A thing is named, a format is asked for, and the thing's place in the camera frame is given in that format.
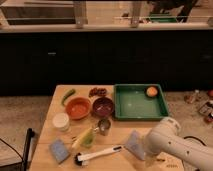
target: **orange bowl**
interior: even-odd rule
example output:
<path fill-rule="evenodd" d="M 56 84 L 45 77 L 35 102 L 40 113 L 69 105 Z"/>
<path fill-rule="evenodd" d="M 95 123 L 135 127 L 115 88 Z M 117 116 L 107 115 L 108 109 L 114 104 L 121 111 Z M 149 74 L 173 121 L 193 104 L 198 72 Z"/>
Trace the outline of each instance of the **orange bowl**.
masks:
<path fill-rule="evenodd" d="M 70 119 L 81 119 L 87 116 L 91 110 L 89 99 L 77 97 L 70 100 L 66 106 L 66 112 Z"/>

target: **orange ball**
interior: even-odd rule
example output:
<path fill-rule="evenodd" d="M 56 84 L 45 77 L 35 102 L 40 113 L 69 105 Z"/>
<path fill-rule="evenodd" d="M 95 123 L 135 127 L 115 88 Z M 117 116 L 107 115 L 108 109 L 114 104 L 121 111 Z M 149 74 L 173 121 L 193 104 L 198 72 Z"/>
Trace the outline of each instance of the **orange ball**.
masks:
<path fill-rule="evenodd" d="M 157 90 L 156 87 L 151 86 L 151 87 L 147 88 L 146 94 L 147 94 L 147 96 L 149 96 L 149 97 L 155 97 L 155 96 L 157 96 L 157 94 L 158 94 L 158 90 Z"/>

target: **tray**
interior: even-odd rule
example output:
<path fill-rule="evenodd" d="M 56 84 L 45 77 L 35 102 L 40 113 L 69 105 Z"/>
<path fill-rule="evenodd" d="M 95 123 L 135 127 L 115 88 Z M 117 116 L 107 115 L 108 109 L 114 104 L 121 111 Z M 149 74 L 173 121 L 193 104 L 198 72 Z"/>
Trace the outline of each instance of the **tray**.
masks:
<path fill-rule="evenodd" d="M 176 18 L 170 14 L 150 14 L 149 20 L 153 23 L 177 23 Z"/>
<path fill-rule="evenodd" d="M 155 86 L 156 97 L 148 97 L 146 89 Z M 169 115 L 159 84 L 116 84 L 115 118 L 118 120 L 160 120 Z"/>

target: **white brush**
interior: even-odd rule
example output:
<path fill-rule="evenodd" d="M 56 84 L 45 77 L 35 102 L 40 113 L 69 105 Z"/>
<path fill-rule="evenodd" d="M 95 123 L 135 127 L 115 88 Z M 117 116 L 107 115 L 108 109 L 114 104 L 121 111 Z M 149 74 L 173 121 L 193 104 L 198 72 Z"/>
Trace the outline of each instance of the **white brush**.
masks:
<path fill-rule="evenodd" d="M 80 153 L 78 153 L 75 156 L 75 163 L 77 165 L 82 166 L 82 165 L 84 165 L 83 162 L 85 162 L 85 161 L 88 161 L 88 160 L 90 160 L 92 158 L 95 158 L 95 157 L 98 157 L 98 156 L 119 152 L 119 151 L 121 151 L 121 149 L 122 149 L 121 146 L 117 146 L 117 147 L 107 148 L 107 149 L 104 149 L 102 151 L 98 151 L 98 152 L 90 153 L 90 154 L 80 154 Z"/>

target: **sponge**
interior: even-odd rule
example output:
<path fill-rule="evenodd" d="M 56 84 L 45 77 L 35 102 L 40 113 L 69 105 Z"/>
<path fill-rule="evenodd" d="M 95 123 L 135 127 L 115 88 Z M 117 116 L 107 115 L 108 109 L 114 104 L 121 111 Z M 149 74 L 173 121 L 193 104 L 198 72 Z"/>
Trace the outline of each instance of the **sponge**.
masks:
<path fill-rule="evenodd" d="M 50 144 L 49 148 L 58 164 L 62 163 L 70 156 L 69 151 L 60 139 L 57 139 L 52 144 Z"/>

